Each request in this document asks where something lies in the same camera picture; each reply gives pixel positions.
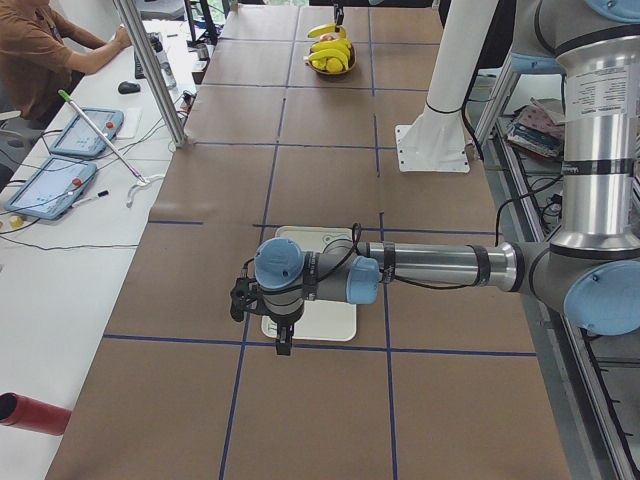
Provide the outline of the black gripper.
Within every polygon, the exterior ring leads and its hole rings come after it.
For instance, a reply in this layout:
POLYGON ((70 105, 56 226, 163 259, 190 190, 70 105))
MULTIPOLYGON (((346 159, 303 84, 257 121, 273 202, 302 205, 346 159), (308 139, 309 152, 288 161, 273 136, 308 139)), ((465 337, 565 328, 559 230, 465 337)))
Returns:
POLYGON ((299 320, 299 317, 278 317, 271 318, 271 322, 274 324, 276 333, 276 352, 277 355, 290 355, 292 349, 292 340, 295 331, 295 324, 299 320))
POLYGON ((344 21, 344 2, 343 1, 333 1, 332 5, 334 7, 334 24, 336 26, 342 25, 344 21))

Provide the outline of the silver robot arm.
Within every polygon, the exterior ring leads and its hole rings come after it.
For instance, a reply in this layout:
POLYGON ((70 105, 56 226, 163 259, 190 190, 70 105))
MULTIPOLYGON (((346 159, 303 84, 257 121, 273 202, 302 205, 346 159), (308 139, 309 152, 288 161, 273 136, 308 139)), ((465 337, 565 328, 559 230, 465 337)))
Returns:
POLYGON ((370 304, 382 284, 431 290, 493 286, 518 292, 597 335, 639 326, 639 240, 629 222, 639 111, 635 1, 520 1, 512 59, 559 66, 565 97, 562 220, 548 242, 492 248, 364 242, 320 252, 263 243, 231 292, 230 313, 269 317, 279 354, 291 351, 309 301, 370 304))

